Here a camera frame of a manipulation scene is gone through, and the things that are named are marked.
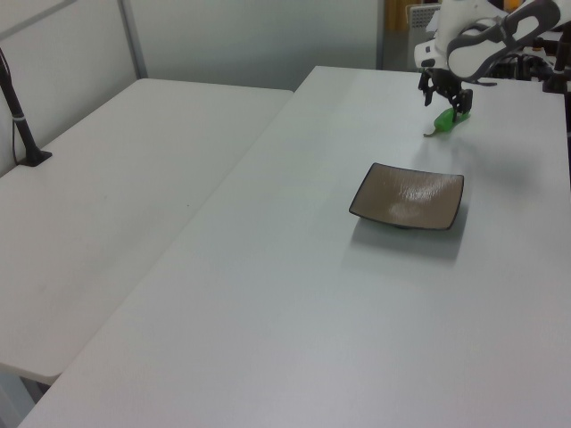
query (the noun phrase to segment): cable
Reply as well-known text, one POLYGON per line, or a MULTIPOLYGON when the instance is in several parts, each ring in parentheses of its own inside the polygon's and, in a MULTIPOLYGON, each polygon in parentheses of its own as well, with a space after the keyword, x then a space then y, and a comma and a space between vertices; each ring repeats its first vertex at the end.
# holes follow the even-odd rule
MULTIPOLYGON (((12 83, 12 73, 10 72, 10 65, 8 65, 8 61, 4 56, 4 52, 0 47, 0 60, 2 60, 2 66, 6 70, 6 74, 10 79, 10 83, 12 83)), ((12 158, 14 159, 14 164, 18 166, 18 159, 16 158, 16 122, 12 119, 12 158)))
POLYGON ((6 72, 8 73, 8 78, 10 79, 10 82, 12 82, 12 73, 10 72, 10 65, 8 64, 8 61, 6 60, 6 57, 4 56, 4 52, 2 51, 1 47, 0 47, 0 59, 2 60, 2 65, 4 65, 4 68, 6 69, 6 72))
POLYGON ((14 164, 19 165, 18 159, 16 159, 16 122, 12 121, 12 157, 14 159, 14 164))

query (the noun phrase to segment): white folding table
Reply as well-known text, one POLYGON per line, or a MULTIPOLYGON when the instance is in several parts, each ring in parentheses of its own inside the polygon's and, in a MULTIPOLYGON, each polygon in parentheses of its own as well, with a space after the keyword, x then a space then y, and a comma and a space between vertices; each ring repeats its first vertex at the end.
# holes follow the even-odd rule
POLYGON ((140 80, 2 177, 0 370, 52 383, 291 95, 140 80))
POLYGON ((563 97, 424 138, 417 83, 315 69, 22 428, 568 426, 563 97), (349 214, 375 161, 463 174, 452 230, 349 214))

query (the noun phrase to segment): square plate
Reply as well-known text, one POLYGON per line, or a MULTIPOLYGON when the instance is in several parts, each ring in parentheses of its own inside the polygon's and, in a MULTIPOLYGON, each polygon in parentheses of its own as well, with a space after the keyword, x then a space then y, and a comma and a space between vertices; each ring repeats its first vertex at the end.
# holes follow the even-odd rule
POLYGON ((458 214, 463 191, 464 176, 374 163, 349 212, 397 227, 448 230, 458 214))

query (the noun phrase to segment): black stand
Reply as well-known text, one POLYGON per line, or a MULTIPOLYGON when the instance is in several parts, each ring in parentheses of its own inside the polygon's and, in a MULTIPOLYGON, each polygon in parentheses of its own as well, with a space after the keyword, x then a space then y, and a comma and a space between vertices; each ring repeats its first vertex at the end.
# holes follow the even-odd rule
POLYGON ((34 137, 29 130, 28 122, 21 110, 20 102, 14 91, 12 85, 12 77, 8 71, 7 64, 0 63, 0 86, 2 87, 2 92, 4 92, 4 97, 12 113, 12 119, 14 120, 16 127, 18 127, 18 132, 20 132, 21 141, 26 147, 26 159, 20 162, 21 165, 26 165, 28 167, 36 167, 46 159, 48 159, 52 154, 50 152, 42 152, 37 148, 34 137))
POLYGON ((557 59, 555 61, 555 67, 553 68, 553 74, 543 82, 543 92, 563 95, 567 93, 567 82, 569 81, 569 76, 565 72, 565 67, 570 53, 571 24, 568 23, 563 27, 563 35, 561 36, 561 40, 559 40, 557 59))

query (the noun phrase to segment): black pole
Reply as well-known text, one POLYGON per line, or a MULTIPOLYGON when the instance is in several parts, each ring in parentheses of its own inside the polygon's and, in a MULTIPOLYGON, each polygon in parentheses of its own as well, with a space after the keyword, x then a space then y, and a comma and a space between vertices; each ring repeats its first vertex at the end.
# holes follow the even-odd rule
POLYGON ((0 49, 0 86, 2 87, 2 92, 8 103, 8 108, 12 113, 12 119, 18 127, 18 132, 20 132, 21 141, 26 147, 26 159, 20 162, 21 165, 26 165, 29 167, 36 167, 46 159, 48 159, 52 154, 50 152, 42 152, 37 148, 34 137, 29 130, 28 122, 24 116, 24 112, 21 110, 20 101, 18 101, 18 96, 14 91, 12 85, 12 76, 8 70, 8 64, 5 63, 4 55, 0 49))

